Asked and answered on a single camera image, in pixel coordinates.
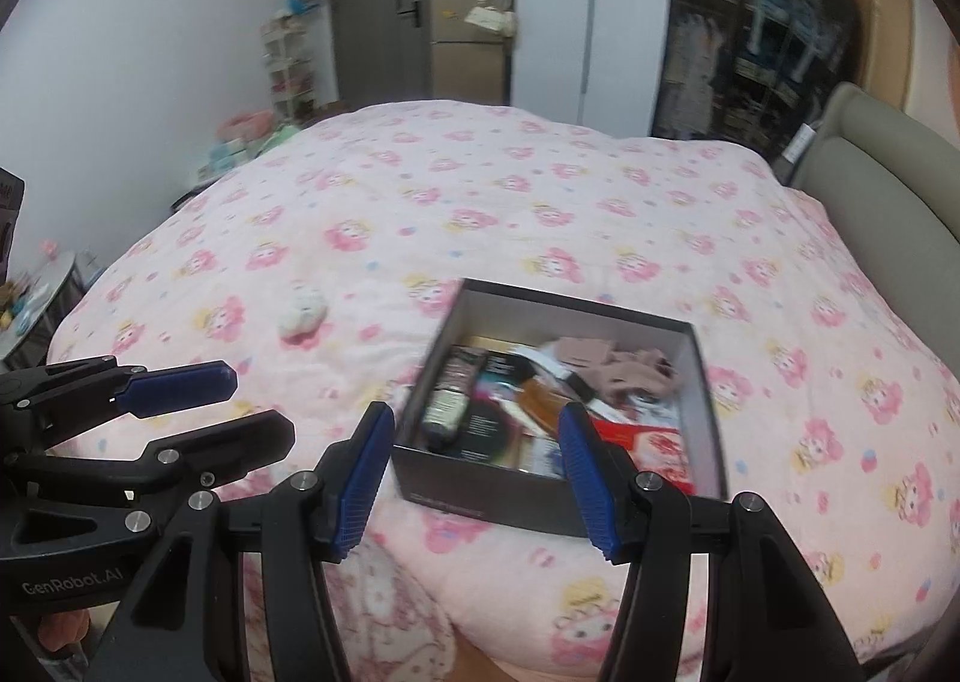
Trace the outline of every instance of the white plush toy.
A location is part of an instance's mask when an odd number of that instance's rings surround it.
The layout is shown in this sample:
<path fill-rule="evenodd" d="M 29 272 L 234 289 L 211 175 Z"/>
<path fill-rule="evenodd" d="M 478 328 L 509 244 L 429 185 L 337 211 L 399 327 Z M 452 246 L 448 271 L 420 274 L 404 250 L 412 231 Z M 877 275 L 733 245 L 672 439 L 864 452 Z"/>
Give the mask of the white plush toy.
<path fill-rule="evenodd" d="M 314 332 L 326 318 L 326 298 L 316 287 L 295 285 L 290 305 L 280 314 L 277 330 L 285 340 Z"/>

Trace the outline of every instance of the ridged blue rubber pad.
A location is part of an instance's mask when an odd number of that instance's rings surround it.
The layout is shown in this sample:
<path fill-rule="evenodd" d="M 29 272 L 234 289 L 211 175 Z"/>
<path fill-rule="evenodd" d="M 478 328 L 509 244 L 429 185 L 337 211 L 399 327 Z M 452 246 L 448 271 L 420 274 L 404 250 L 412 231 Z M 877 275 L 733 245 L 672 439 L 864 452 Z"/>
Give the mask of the ridged blue rubber pad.
<path fill-rule="evenodd" d="M 383 471 L 386 471 L 390 461 L 393 445 L 394 413 L 389 407 L 385 407 L 364 444 L 340 498 L 340 514 L 337 519 L 337 532 L 333 537 L 333 548 L 342 557 L 347 557 L 347 553 L 360 543 L 367 519 L 370 518 L 376 491 L 383 479 Z"/>
<path fill-rule="evenodd" d="M 226 362 L 210 362 L 133 375 L 117 394 L 116 405 L 136 418 L 158 417 L 229 400 L 236 390 L 233 368 Z"/>
<path fill-rule="evenodd" d="M 560 412 L 557 435 L 563 469 L 577 498 L 580 516 L 587 527 L 590 542 L 610 560 L 620 548 L 613 514 L 613 498 L 593 461 L 584 434 L 573 415 L 566 409 Z"/>

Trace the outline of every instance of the bed headboard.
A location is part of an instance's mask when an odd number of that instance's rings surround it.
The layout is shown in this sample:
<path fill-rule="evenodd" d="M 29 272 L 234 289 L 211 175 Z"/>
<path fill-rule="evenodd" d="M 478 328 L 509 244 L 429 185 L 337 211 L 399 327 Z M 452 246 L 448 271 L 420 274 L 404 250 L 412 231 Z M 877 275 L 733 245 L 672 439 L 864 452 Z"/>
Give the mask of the bed headboard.
<path fill-rule="evenodd" d="M 960 151 L 842 83 L 791 185 L 824 204 L 890 307 L 960 375 Z"/>

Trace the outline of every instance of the blue gripper pad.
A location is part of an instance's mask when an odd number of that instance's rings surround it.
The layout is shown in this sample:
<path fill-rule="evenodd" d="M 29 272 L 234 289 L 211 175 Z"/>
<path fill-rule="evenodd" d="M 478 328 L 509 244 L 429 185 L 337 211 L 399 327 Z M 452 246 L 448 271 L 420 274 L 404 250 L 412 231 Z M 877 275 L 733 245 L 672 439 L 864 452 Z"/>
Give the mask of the blue gripper pad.
<path fill-rule="evenodd" d="M 597 461 L 607 455 L 582 406 L 570 404 L 560 412 L 557 439 L 563 469 L 577 499 L 587 536 L 604 557 L 611 560 L 620 549 L 616 505 Z"/>
<path fill-rule="evenodd" d="M 236 390 L 237 374 L 218 360 L 135 373 L 115 402 L 122 413 L 148 418 L 229 400 Z"/>
<path fill-rule="evenodd" d="M 390 406 L 373 404 L 349 444 L 359 447 L 359 453 L 355 455 L 355 464 L 340 493 L 332 546 L 341 558 L 360 543 L 373 508 L 373 498 L 376 498 L 376 491 L 390 461 L 394 445 L 394 412 Z"/>

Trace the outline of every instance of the door handle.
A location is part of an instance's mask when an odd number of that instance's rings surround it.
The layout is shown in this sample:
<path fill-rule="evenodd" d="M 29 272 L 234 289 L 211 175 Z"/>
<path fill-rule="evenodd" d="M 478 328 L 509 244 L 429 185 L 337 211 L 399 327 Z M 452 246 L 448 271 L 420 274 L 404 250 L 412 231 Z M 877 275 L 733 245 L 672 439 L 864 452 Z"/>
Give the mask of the door handle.
<path fill-rule="evenodd" d="M 398 16 L 412 15 L 414 17 L 414 28 L 419 29 L 422 26 L 421 23 L 421 4 L 419 2 L 414 2 L 411 5 L 409 10 L 397 10 Z"/>

